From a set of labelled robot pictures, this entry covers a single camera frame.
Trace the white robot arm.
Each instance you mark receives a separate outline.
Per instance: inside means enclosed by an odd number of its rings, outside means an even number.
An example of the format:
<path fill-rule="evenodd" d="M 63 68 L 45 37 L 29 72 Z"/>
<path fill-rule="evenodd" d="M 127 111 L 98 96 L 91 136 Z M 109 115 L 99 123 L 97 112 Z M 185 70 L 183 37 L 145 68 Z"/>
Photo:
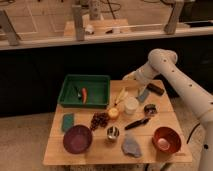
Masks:
<path fill-rule="evenodd" d="M 213 171 L 213 95 L 176 67 L 177 54 L 172 50 L 153 49 L 148 60 L 126 74 L 124 80 L 137 80 L 148 85 L 161 74 L 205 128 L 205 139 L 198 171 Z"/>

